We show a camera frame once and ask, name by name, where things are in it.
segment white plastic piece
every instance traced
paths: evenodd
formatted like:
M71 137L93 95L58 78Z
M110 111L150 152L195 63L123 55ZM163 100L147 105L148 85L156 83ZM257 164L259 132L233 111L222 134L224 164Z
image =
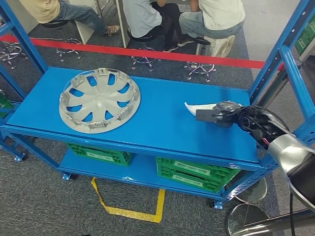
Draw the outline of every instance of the white plastic piece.
M103 133L131 118L141 100L137 85L119 70L100 68L79 74L60 94L59 113L82 133Z
M205 104L205 105L188 105L185 103L185 107L187 107L191 114L196 116L196 110L212 110L215 107L217 103L214 104Z

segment stool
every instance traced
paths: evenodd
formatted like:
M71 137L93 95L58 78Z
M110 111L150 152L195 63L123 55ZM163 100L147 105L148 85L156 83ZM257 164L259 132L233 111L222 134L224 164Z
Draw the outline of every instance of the stool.
M22 49L17 46L18 43L8 43L0 41L0 60L7 61L11 69L17 68L13 65L11 60L17 56L23 55L25 59L29 59L26 54L22 52Z
M197 43L197 50L196 55L205 55L206 46L210 45L210 42L205 40L203 38L195 38L195 42ZM187 65L184 66L184 68L188 68L190 70L190 73L187 76L187 80L191 80L192 74L205 74L207 78L205 82L210 82L208 73L212 71L215 71L215 64L205 64L205 63L195 63L195 62L187 62Z
M66 39L65 35L63 32L63 26L66 25L68 22L69 21L51 21L51 22L45 23L45 24L42 24L42 25L43 27L45 27L45 28L49 28L49 29L58 28L58 31L63 37L63 41L62 42L64 42L64 43L73 43L73 44L81 44L80 41L79 41L78 39L76 39L76 38ZM81 56L79 55L79 52L77 52L76 50L73 50L73 49L60 49L60 48L56 48L56 53L58 53L59 54L59 56L60 57L60 61L65 61L63 58L63 56L64 54L68 54L68 53L76 53L77 55L78 59L80 59L81 58Z
M127 30L127 34L128 36L130 37L130 39L137 41L137 42L142 42L144 43L143 47L138 48L140 50L146 50L146 51L155 51L153 48L150 48L150 47L147 47L146 42L149 42L149 41L152 41L155 38L156 38L156 36L144 36L144 37L141 37L141 38L134 38L132 36L131 32L130 31L130 29L128 28ZM131 66L132 70L135 70L135 65L137 63L141 63L141 64L148 64L149 65L149 71L153 71L153 69L152 68L152 62L155 61L156 58L147 58L147 57L134 57L131 56L131 58L134 60L134 63Z

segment white shirt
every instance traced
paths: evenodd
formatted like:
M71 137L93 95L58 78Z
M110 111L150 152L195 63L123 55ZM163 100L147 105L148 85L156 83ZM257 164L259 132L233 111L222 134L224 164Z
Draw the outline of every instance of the white shirt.
M162 23L162 16L151 5L149 0L122 0L132 36L140 38Z
M241 0L199 0L199 8L208 30L229 29L246 17Z

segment red floor line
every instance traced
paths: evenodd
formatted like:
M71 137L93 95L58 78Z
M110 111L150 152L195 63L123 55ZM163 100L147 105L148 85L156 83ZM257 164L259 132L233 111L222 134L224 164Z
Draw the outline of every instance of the red floor line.
M1 41L6 42L17 42L14 36L4 35L0 37ZM51 48L62 48L62 49L74 49L78 51L92 52L92 53L103 53L123 56L136 56L136 57L148 57L157 58L164 60L176 60L176 61L193 61L198 63L208 63L215 65L224 66L235 66L242 68L255 68L261 69L264 65L264 61L258 60L247 60L247 59L233 59L233 58L218 58L210 56L199 56L192 54L181 54L181 53L164 53L156 51L144 51L137 49L127 49L118 47L108 47L90 44L71 44L63 43L53 40L43 40L31 38L31 41L36 46L51 47Z

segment yellow floor tape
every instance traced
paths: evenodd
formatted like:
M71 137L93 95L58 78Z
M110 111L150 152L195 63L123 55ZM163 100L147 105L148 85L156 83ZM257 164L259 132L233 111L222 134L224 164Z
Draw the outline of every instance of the yellow floor tape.
M104 201L103 200L103 198L100 196L100 192L98 191L94 177L91 181L91 183L93 186L93 188L94 188L95 192L97 194L98 199L100 200L100 204L109 214L122 215L122 216L129 217L129 218L133 218L133 219L137 219L137 220L145 220L145 221L150 221L150 222L154 222L154 223L159 223L162 220L162 215L163 212L163 205L164 205L164 196L165 193L165 189L160 189L159 191L156 214L151 215L151 214L141 213L141 212L137 212L137 211L125 210L125 209L107 206L105 205Z

